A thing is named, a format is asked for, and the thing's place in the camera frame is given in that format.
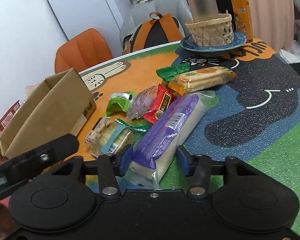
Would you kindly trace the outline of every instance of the red snack package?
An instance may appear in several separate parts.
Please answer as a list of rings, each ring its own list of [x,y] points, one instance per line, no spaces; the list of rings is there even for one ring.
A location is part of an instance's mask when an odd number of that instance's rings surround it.
[[[159,84],[157,97],[153,101],[149,111],[144,114],[143,118],[151,123],[155,123],[176,98],[177,97],[167,88]]]

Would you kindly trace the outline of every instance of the table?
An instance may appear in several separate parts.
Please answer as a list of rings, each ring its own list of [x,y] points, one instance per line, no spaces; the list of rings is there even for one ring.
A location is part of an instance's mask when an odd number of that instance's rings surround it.
[[[234,155],[291,188],[300,201],[300,78],[260,39],[223,57],[202,58],[182,49],[179,42],[133,52],[80,73],[93,93],[97,109],[78,135],[76,155],[93,160],[84,139],[104,116],[114,92],[142,90],[161,79],[155,70],[173,64],[190,63],[191,70],[209,66],[231,68],[238,78],[214,87],[218,103],[210,109],[185,142],[192,154],[207,154],[214,160]],[[121,189],[138,188],[118,178]],[[187,179],[170,165],[160,188],[186,188]],[[96,177],[87,185],[98,191]],[[222,179],[211,179],[211,191]],[[292,228],[300,235],[300,211]]]

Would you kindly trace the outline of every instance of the white wall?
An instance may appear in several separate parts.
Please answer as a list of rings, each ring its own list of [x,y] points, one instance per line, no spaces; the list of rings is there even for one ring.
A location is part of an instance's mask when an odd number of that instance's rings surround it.
[[[0,0],[0,119],[26,86],[54,74],[66,41],[46,0]]]

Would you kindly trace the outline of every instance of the silver bolt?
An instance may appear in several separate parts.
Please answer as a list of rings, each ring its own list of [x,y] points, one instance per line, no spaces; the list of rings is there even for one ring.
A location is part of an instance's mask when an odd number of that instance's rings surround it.
[[[156,197],[159,197],[159,194],[158,194],[158,193],[151,193],[151,194],[150,194],[150,197],[156,198]]]
[[[118,192],[118,189],[116,187],[105,187],[102,190],[102,193],[105,195],[114,195]]]
[[[46,162],[49,159],[49,156],[47,154],[42,154],[40,156],[40,159],[43,160],[44,162]]]
[[[192,187],[190,189],[190,193],[192,195],[197,195],[197,196],[200,196],[200,195],[203,195],[204,193],[206,193],[206,190],[202,187]]]

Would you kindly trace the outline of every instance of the wicker basket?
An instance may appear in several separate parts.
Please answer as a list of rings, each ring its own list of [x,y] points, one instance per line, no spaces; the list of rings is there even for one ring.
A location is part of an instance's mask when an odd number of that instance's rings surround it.
[[[219,14],[219,17],[205,22],[186,22],[186,27],[198,46],[222,46],[233,42],[231,14]]]

